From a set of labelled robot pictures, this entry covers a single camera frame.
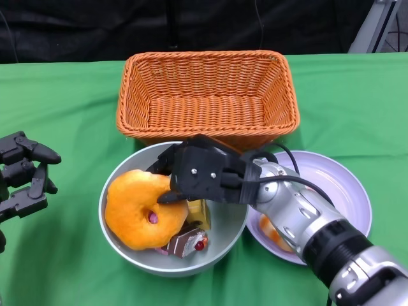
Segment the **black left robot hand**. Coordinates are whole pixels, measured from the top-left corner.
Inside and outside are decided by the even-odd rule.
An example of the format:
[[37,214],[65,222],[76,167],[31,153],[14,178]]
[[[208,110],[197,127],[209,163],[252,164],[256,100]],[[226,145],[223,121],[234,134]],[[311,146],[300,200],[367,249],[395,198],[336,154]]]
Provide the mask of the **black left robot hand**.
[[46,194],[58,188],[48,177],[48,165],[61,156],[23,131],[1,138],[1,222],[23,218],[48,206]]

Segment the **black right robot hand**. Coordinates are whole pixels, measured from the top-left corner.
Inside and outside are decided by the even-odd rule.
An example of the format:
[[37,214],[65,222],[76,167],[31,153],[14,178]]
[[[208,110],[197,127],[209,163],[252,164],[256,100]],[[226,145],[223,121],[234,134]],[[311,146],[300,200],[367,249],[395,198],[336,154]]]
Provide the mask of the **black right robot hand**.
[[[175,153],[178,151],[180,144],[173,144],[168,147],[164,152],[158,155],[157,160],[150,165],[146,171],[159,174],[159,175],[166,175],[169,176],[172,174],[173,165],[175,162]],[[183,195],[177,191],[166,191],[162,195],[160,195],[157,199],[157,202],[160,204],[168,204],[178,201],[186,200],[187,196]]]

